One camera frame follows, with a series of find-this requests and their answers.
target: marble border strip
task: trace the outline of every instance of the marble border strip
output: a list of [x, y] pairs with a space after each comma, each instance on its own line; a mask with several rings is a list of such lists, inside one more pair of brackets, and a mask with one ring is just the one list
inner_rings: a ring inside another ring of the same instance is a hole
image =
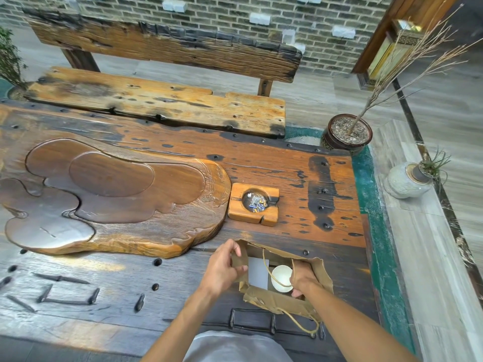
[[[401, 88], [401, 85], [399, 84], [399, 81], [397, 80], [397, 78], [393, 81], [393, 86], [395, 90], [398, 90]], [[408, 121], [409, 127], [411, 129], [411, 133], [413, 134], [413, 137], [414, 137], [414, 141], [416, 142], [419, 152], [421, 153], [421, 157], [423, 159], [426, 157], [429, 157], [429, 153], [424, 144], [423, 137], [421, 136], [421, 133], [419, 131], [418, 125], [416, 124], [416, 121], [414, 120], [413, 113], [409, 108], [409, 104], [406, 100], [406, 97], [404, 96], [404, 93], [402, 91], [399, 91], [397, 93], [397, 97], [399, 98], [401, 108]], [[453, 234], [453, 238], [455, 239], [455, 243], [458, 247], [459, 253], [468, 271], [468, 275], [471, 280], [471, 283], [475, 289], [478, 300], [480, 301], [480, 305], [481, 307], [483, 307], [483, 279], [481, 278], [480, 271], [476, 267], [475, 261], [473, 259], [473, 255], [471, 254], [471, 250], [468, 247], [468, 243], [466, 242], [465, 236], [463, 235], [458, 219], [456, 218], [455, 211], [453, 210], [453, 207], [451, 206], [448, 196], [444, 191], [443, 185], [439, 180], [435, 182], [435, 190], [436, 190], [436, 194], [438, 195], [439, 203], [441, 204], [441, 207], [443, 209], [444, 216], [446, 217], [446, 220], [450, 225], [451, 233]]]

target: person's left arm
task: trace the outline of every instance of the person's left arm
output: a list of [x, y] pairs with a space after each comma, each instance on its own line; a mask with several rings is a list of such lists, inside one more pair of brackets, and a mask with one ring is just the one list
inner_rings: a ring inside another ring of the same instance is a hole
[[206, 314], [231, 284], [248, 269], [233, 268], [231, 253], [241, 256], [239, 245], [229, 239], [210, 256], [198, 289], [186, 300], [183, 309], [141, 359], [141, 362], [182, 362]]

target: person's left hand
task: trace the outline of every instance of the person's left hand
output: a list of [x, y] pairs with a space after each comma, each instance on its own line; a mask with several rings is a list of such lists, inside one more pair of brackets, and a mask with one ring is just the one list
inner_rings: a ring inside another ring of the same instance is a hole
[[213, 297], [218, 298], [239, 276], [248, 270], [247, 265], [236, 268], [231, 266], [231, 253], [233, 251], [237, 256], [242, 256], [240, 246], [233, 239], [228, 239], [226, 243], [221, 244], [216, 249], [210, 256], [208, 267], [199, 284], [200, 289], [204, 289]]

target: dark red glazed pot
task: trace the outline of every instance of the dark red glazed pot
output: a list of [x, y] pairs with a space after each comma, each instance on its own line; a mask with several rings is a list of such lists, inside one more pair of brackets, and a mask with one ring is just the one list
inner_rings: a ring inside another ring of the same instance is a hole
[[354, 155], [357, 155], [359, 152], [361, 152], [362, 149], [369, 144], [369, 142], [372, 139], [372, 129], [371, 129], [371, 126], [369, 126], [369, 124], [366, 121], [361, 119], [359, 122], [361, 122], [367, 128], [367, 131], [369, 133], [369, 138], [365, 142], [359, 143], [357, 145], [341, 141], [340, 139], [335, 137], [332, 131], [332, 125], [337, 119], [343, 118], [343, 117], [351, 118], [351, 119], [357, 118], [353, 114], [338, 114], [332, 117], [329, 121], [329, 124], [325, 128], [324, 133], [322, 134], [322, 139], [320, 140], [320, 144], [322, 147], [328, 150], [333, 150], [333, 149], [347, 150], [351, 153], [352, 156], [354, 156]]

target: brick wall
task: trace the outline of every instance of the brick wall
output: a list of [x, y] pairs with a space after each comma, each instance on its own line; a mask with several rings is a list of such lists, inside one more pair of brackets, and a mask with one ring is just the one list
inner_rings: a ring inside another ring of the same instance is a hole
[[[272, 30], [296, 30], [305, 45], [302, 66], [328, 72], [350, 72], [391, 0], [182, 0], [185, 13], [164, 11], [163, 0], [77, 0], [83, 15], [180, 25], [267, 39]], [[26, 25], [21, 7], [69, 8], [64, 0], [0, 0], [0, 23]], [[270, 25], [249, 23], [250, 12], [271, 15]], [[355, 28], [354, 39], [332, 36], [334, 25]]]

